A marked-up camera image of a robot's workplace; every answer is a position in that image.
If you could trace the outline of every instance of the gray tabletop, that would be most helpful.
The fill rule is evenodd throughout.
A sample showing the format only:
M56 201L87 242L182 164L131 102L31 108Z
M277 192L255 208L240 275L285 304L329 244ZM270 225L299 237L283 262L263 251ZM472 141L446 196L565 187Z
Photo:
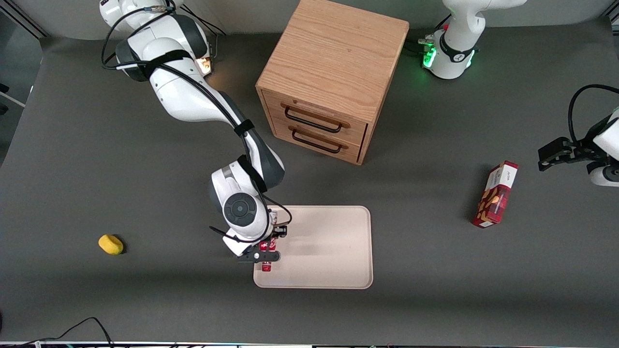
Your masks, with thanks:
M537 170L537 149L567 135L572 94L617 84L607 20L490 28L454 81L404 53L361 167L272 136L254 84L277 39L221 39L209 83L284 161L274 199L370 210L374 284L256 287L208 228L225 226L210 174L243 153L231 129L168 116L149 84L100 68L101 42L52 39L0 170L0 339L97 316L117 341L619 344L619 191L583 163ZM578 133L618 105L584 94ZM503 222L482 230L469 221L503 160L520 169ZM105 254L104 233L128 253ZM95 326L67 338L103 339Z

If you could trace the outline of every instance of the wood grain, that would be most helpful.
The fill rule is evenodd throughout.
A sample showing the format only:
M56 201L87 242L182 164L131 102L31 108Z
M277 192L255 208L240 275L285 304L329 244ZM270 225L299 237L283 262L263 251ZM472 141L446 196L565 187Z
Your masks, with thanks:
M310 149L316 152L320 152L321 154L325 154L331 157L335 157L337 159L344 160L346 162L359 164L357 163L357 158L359 156L359 151L361 147L359 145L350 144L345 141L340 141L333 138L328 138L323 136L322 134L317 134L307 126L291 126L288 122L284 122L278 119L272 120L274 128L275 128L275 137L291 142L293 144L305 147L306 149ZM292 138L292 131L296 129L299 133L296 135L304 140L310 141L314 144L327 147L329 149L336 150L339 146L342 146L341 150L337 154L332 154L327 151L323 151L314 146L304 144Z
M304 107L302 104L299 105L298 102L295 103L296 100L293 98L286 96L278 96L272 93L264 92L264 99L268 109L268 114L273 119L277 118L279 121L288 123L292 126L312 129L312 131L316 134L320 134L326 138L333 138L361 146L363 135L365 134L366 123L354 121L349 118L345 119L332 113L325 115L325 113L321 110L317 110L318 108ZM285 115L286 107L289 107L288 114L291 116L298 117L331 129L337 128L340 124L342 127L337 133L323 131L315 127L312 128L311 126L287 118Z
M373 123L408 28L354 7L301 0L257 85Z
M363 163L409 24L327 0L301 0L256 89L275 136L292 143L288 126L357 149L337 155ZM337 133L291 120L336 128Z

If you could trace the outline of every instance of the beige tray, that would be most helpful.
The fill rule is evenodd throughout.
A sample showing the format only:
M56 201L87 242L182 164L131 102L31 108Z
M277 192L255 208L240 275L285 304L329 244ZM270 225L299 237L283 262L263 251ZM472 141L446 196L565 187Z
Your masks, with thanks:
M279 207L280 221L288 215ZM263 272L254 266L259 287L367 289L372 285L370 211L362 206L286 206L293 215L288 236L277 240L282 254Z

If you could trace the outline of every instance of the drawer handle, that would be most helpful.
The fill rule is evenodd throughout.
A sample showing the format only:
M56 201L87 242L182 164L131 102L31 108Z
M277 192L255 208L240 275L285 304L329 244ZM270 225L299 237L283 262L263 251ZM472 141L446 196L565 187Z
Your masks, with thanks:
M284 110L284 114L290 120L297 121L297 122L303 123L303 124L307 124L308 126L312 126L312 127L318 128L318 129L320 129L322 131L329 132L329 133L338 133L339 131L342 130L342 126L343 126L342 123L340 123L337 128L329 128L329 127L325 127L325 126L323 126L321 124L313 123L312 121L307 121L307 120L304 120L302 118L299 118L299 117L296 117L296 116L292 116L291 114L288 113L288 111L290 111L290 107L286 107L286 110Z
M322 146L322 145L315 144L315 143L313 143L313 142L311 142L311 141L307 141L307 140L305 140L305 139L301 139L300 137L296 137L296 136L295 136L295 134L296 134L296 133L297 133L297 130L296 130L296 129L293 129L293 130L292 130L292 139L294 139L294 140L296 140L296 141L298 141L298 142L302 142L302 143L304 143L304 144L306 144L306 145L313 146L313 147L315 147L315 148L317 148L317 149L321 149L321 150L323 150L323 151L330 152L330 153L332 153L332 154L337 154L337 153L338 153L338 152L340 152L340 150L342 149L342 145L341 145L341 144L337 146L337 149L336 149L336 150L334 150L334 149L330 149L330 148L328 148L328 147L324 147L324 146Z

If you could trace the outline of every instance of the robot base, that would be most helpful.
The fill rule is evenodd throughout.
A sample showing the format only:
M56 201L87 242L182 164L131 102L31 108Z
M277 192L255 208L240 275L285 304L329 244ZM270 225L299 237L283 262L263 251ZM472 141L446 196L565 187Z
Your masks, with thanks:
M437 30L432 34L426 35L424 40L419 40L419 43L428 46L426 48L426 54L423 56L422 67L430 70L436 77L452 80L460 77L470 66L475 51L473 50L468 56L462 54L462 60L457 63L452 62L449 55L443 52L437 44L444 33L445 31L442 29Z

